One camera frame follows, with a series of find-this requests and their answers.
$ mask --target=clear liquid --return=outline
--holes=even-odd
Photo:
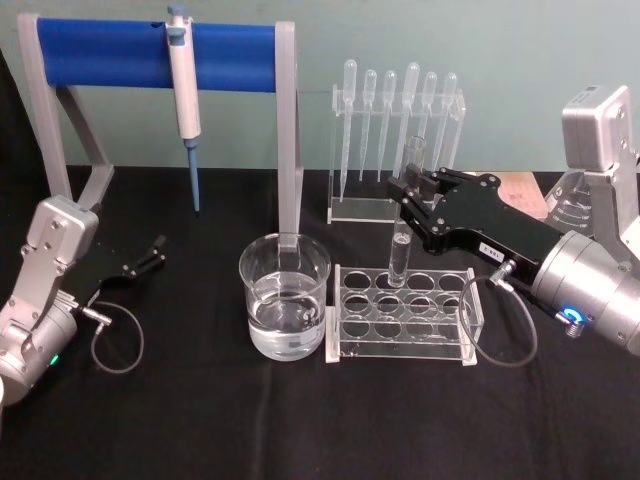
[[[256,300],[249,309],[249,333],[256,348],[274,360],[293,361],[311,354],[324,336],[325,289],[300,296],[317,286],[297,272],[275,272],[254,284]]]
[[[411,252],[411,234],[394,233],[391,240],[391,257],[389,258],[389,285],[401,287],[404,285]]]

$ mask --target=glass beaker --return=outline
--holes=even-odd
[[[242,252],[239,269],[255,347],[273,360],[310,355],[324,337],[326,249],[305,235],[274,233]]]

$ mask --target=black tablecloth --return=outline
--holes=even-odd
[[[305,175],[301,231],[334,263],[384,267],[391,227],[327,225],[326,180]],[[534,307],[540,351],[522,369],[482,359],[326,365],[322,347],[293,363],[262,357],[237,261],[276,227],[275,173],[203,170],[201,185],[196,219],[186,171],[117,169],[96,244],[133,258],[157,234],[168,238],[165,269],[120,294],[144,325],[144,359],[125,376],[97,370],[94,325],[80,319],[60,361],[5,409],[0,479],[640,477],[640,360],[592,332],[569,341]],[[42,192],[0,193],[8,295]],[[412,267],[468,265],[487,271],[470,255],[429,257],[414,245]],[[527,333],[510,302],[481,294],[483,344],[505,358],[523,353]]]

